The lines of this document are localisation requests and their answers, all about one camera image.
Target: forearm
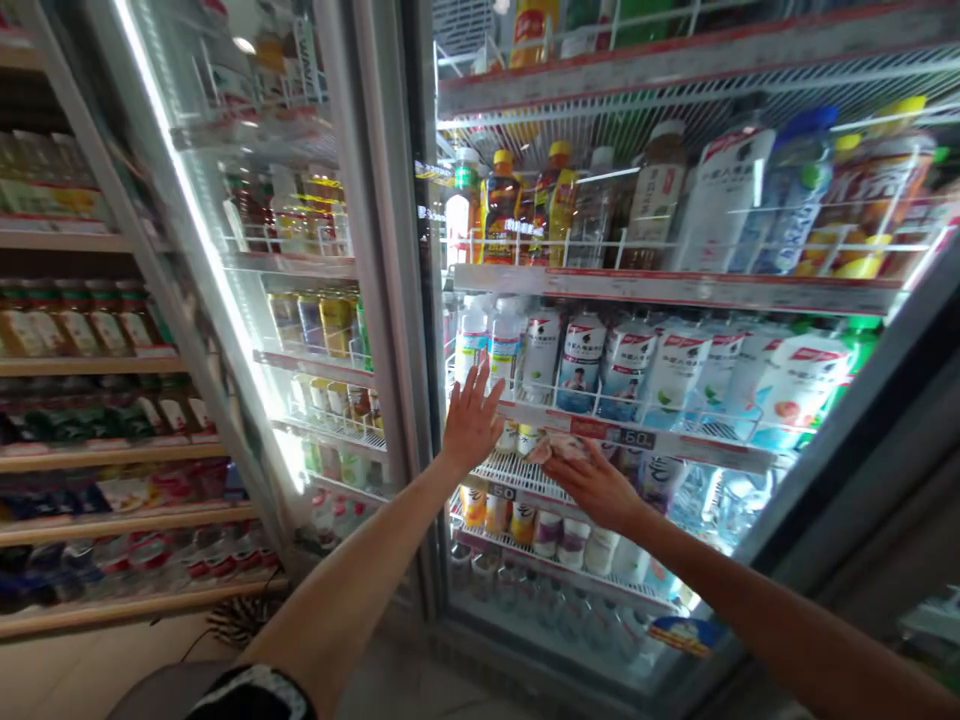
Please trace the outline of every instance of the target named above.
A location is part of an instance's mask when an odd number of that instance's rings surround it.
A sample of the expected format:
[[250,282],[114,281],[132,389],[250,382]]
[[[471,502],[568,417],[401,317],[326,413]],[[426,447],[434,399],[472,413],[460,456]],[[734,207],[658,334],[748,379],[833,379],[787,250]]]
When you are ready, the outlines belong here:
[[699,594],[818,717],[958,717],[960,702],[879,643],[669,521],[643,515],[627,535]]
[[456,486],[451,476],[461,472],[435,460],[314,569],[240,662],[283,670],[311,693],[320,717],[332,716],[424,533]]

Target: yellow bottle cap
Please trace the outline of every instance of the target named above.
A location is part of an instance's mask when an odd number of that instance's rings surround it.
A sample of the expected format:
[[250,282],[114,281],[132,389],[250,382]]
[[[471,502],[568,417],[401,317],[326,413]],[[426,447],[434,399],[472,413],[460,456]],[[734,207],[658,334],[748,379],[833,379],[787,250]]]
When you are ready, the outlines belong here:
[[557,140],[550,146],[550,157],[554,155],[570,155],[573,153],[573,146],[566,140]]

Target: white bottle cap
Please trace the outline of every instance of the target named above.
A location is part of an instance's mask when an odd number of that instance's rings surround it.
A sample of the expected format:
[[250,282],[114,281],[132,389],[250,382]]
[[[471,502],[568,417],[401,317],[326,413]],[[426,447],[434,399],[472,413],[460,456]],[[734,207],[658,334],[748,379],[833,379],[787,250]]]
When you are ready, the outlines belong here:
[[590,170],[609,170],[613,167],[613,148],[602,145],[594,148],[590,156]]
[[664,120],[657,123],[650,133],[650,140],[658,138],[661,135],[680,135],[683,137],[683,131],[687,129],[687,124],[683,120]]

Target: wooden shelf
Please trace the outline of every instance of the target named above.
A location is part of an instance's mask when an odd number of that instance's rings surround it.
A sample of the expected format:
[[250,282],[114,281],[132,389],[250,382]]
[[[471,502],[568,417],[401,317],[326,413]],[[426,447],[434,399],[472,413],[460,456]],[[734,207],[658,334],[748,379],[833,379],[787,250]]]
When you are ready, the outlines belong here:
[[121,450],[69,450],[47,455],[0,457],[0,473],[38,472],[62,468],[125,465],[128,463],[200,460],[224,457],[227,451],[219,443],[199,445],[144,446]]
[[125,375],[127,373],[186,372],[183,361],[172,358],[7,358],[0,360],[0,377],[37,375]]
[[[0,619],[0,639],[208,607],[238,595],[258,595],[266,589],[269,578],[269,574],[264,574],[256,580],[238,580],[202,590],[187,588],[167,595],[147,595],[88,605],[78,603],[50,609],[28,608]],[[269,589],[277,591],[286,585],[286,578],[277,577],[270,583]]]
[[137,513],[42,518],[10,523],[0,528],[0,547],[123,535],[141,530],[170,530],[193,525],[240,522],[254,520],[256,517],[257,513],[249,502],[231,505],[221,501],[154,508]]
[[[0,45],[0,57],[2,57],[3,49],[3,46]],[[0,230],[0,249],[54,250],[59,252],[131,252],[130,243],[120,235],[33,232],[29,230]]]

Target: glass door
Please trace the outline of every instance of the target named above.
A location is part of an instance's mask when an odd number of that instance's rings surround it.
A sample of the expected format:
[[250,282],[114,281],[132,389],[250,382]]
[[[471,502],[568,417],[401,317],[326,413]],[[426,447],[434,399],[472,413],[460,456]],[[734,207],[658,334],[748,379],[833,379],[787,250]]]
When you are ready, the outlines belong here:
[[403,486],[406,463],[370,198],[338,142],[324,72],[338,60],[312,4],[50,2],[36,22],[99,122],[81,140],[144,191],[144,251],[211,318],[200,330],[239,385],[235,424],[280,542],[316,562]]
[[472,365],[488,358],[508,383],[508,429],[438,542],[443,612],[475,642],[634,707],[684,706],[709,666],[685,658],[710,652],[710,609],[539,465],[600,442],[670,520],[776,569],[844,487],[837,471],[918,397],[908,365],[922,356],[932,377],[945,362],[927,343],[956,288],[954,14],[670,0],[398,13],[434,450]]

